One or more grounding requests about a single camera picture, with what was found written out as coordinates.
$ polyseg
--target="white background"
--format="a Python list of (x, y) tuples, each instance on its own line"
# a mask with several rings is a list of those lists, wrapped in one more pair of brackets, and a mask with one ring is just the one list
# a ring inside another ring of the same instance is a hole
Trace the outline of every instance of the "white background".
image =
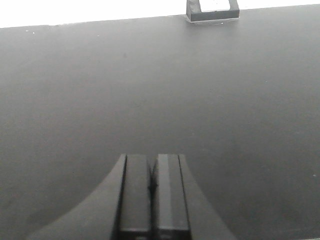
[[(1, 0), (0, 28), (180, 15), (186, 12), (186, 2), (187, 0)], [(320, 0), (238, 0), (238, 4), (240, 9), (257, 9), (320, 4)]]

